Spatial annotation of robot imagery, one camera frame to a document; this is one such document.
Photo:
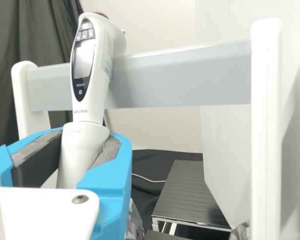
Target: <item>gray foam padding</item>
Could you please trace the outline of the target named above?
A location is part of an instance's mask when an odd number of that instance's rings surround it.
[[[46,133],[12,155],[14,187],[41,187],[58,168],[62,131]]]
[[[114,136],[110,135],[109,138],[105,141],[99,154],[96,156],[95,160],[91,164],[90,168],[94,168],[100,164],[115,159],[120,146],[121,142]]]

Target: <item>white horizontal bar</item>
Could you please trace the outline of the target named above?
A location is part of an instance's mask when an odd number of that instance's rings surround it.
[[[250,103],[249,41],[229,42],[115,59],[106,108]],[[71,110],[69,63],[28,75],[32,111]]]

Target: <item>black ribbed surface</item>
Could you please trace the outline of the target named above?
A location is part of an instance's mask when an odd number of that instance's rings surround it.
[[[152,217],[230,229],[204,182],[201,161],[174,161]]]
[[[189,240],[188,238],[171,236],[158,231],[148,230],[145,234],[144,240]]]

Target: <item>metal screw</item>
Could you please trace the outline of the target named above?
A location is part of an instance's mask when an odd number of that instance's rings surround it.
[[[78,195],[72,199],[74,204],[83,204],[89,200],[89,197],[86,195]]]

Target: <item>dark gray curtain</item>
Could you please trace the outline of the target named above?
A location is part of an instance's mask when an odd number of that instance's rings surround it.
[[[0,0],[0,145],[18,140],[10,71],[29,60],[38,66],[70,61],[83,12],[79,0]],[[50,112],[51,127],[71,121],[69,112]]]

